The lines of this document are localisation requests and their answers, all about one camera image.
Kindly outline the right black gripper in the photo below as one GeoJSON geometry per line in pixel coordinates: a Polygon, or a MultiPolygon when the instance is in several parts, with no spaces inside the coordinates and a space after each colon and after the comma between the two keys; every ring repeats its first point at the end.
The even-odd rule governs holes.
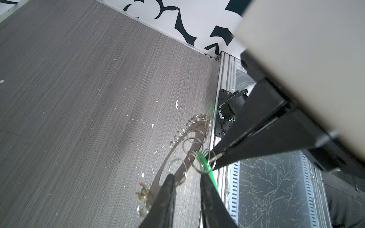
{"type": "Polygon", "coordinates": [[[226,136],[213,148],[215,169],[261,156],[304,150],[322,171],[365,177],[365,163],[274,79],[249,51],[241,64],[257,82],[226,136]]]}

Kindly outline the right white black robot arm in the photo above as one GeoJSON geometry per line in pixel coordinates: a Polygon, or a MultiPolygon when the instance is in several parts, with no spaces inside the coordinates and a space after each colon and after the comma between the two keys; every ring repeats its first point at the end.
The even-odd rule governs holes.
{"type": "Polygon", "coordinates": [[[303,151],[321,171],[342,171],[364,178],[365,163],[301,104],[294,95],[245,50],[241,65],[256,81],[249,95],[234,92],[218,109],[221,119],[231,121],[213,148],[217,167],[234,162],[303,151]]]}

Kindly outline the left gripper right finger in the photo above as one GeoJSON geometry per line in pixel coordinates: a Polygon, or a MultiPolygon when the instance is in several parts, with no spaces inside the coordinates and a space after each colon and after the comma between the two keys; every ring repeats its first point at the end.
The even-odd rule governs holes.
{"type": "Polygon", "coordinates": [[[237,228],[208,174],[201,175],[200,190],[202,227],[237,228]]]}

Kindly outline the red capped key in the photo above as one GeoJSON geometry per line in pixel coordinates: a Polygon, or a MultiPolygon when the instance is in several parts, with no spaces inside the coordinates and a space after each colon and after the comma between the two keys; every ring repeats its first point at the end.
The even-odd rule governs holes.
{"type": "Polygon", "coordinates": [[[140,192],[137,192],[138,200],[147,200],[150,192],[150,185],[144,184],[142,182],[139,183],[139,186],[142,188],[140,192]]]}

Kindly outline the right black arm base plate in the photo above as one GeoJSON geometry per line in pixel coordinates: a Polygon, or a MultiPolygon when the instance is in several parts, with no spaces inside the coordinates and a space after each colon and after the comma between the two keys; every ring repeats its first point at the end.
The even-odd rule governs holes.
{"type": "Polygon", "coordinates": [[[214,126],[214,135],[223,138],[231,127],[233,112],[229,108],[227,101],[233,96],[232,92],[220,88],[218,96],[218,111],[214,126]]]}

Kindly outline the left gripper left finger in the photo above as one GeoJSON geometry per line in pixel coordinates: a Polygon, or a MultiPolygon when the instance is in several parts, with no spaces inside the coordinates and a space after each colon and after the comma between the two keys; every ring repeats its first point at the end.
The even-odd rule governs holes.
{"type": "Polygon", "coordinates": [[[174,223],[176,201],[175,176],[169,174],[156,200],[139,228],[172,228],[174,223]]]}

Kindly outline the green capped key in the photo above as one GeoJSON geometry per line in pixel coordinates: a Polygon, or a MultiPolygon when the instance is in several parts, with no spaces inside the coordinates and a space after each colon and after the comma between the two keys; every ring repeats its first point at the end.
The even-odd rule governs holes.
{"type": "Polygon", "coordinates": [[[209,160],[201,152],[197,152],[196,154],[198,156],[198,161],[199,161],[200,166],[201,166],[201,172],[204,173],[204,174],[209,175],[215,189],[219,193],[219,189],[218,189],[218,186],[216,184],[215,177],[213,175],[212,167],[210,165],[209,160]]]}

